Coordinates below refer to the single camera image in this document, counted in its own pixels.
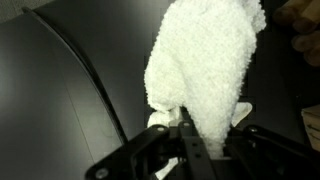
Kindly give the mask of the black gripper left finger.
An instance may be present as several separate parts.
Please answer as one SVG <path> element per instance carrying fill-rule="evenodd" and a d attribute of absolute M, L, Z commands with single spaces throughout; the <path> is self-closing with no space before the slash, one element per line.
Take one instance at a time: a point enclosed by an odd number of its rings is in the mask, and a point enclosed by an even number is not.
<path fill-rule="evenodd" d="M 151 180 L 169 162 L 163 146 L 172 128 L 153 125 L 92 165 L 85 180 Z"/>

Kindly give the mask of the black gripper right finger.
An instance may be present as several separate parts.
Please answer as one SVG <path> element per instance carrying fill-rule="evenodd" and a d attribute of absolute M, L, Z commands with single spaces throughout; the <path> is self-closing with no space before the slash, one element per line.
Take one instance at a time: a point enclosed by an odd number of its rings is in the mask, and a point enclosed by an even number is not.
<path fill-rule="evenodd" d="M 247 180 L 320 180 L 320 153 L 257 125 L 229 132 L 229 152 Z"/>

